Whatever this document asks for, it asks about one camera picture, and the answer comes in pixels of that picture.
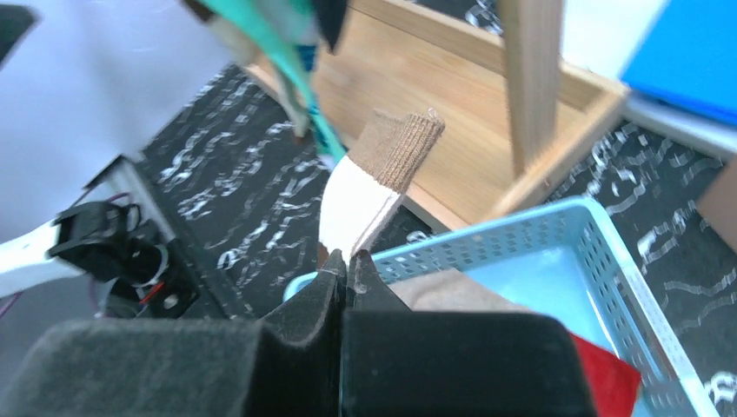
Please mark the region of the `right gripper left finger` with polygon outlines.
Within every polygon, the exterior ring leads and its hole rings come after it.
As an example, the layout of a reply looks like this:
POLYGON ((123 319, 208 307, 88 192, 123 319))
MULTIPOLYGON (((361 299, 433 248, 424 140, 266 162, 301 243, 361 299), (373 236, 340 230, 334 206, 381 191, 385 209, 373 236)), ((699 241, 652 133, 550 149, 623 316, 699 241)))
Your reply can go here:
POLYGON ((339 249, 333 250, 307 286, 263 318, 277 339, 307 348, 338 328, 345 304, 347 269, 339 249))

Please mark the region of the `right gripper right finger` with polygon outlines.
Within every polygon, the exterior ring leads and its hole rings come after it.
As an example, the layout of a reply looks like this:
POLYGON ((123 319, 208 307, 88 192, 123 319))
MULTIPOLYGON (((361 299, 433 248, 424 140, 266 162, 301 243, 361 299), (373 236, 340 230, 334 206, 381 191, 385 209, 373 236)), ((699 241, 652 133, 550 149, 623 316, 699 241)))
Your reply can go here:
POLYGON ((347 276, 347 311, 410 311, 401 298, 382 280, 366 249, 352 256, 347 276))

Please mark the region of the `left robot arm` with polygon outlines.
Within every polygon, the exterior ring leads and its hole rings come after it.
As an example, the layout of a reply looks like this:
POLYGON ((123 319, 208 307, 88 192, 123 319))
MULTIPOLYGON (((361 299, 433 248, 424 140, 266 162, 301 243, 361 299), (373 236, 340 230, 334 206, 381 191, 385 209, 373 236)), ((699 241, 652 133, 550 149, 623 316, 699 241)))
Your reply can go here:
POLYGON ((86 276, 97 317, 179 318, 200 292, 183 249, 126 192, 81 202, 1 246, 1 312, 23 292, 86 276))

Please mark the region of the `brown striped sock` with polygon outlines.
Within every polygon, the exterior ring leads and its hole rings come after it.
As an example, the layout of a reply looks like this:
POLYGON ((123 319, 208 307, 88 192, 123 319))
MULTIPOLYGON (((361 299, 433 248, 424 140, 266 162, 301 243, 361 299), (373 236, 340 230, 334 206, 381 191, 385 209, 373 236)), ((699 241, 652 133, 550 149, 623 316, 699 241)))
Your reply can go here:
POLYGON ((404 116, 374 111, 323 190, 318 268, 336 249, 346 265, 356 253, 371 249, 444 129, 434 109, 404 116))

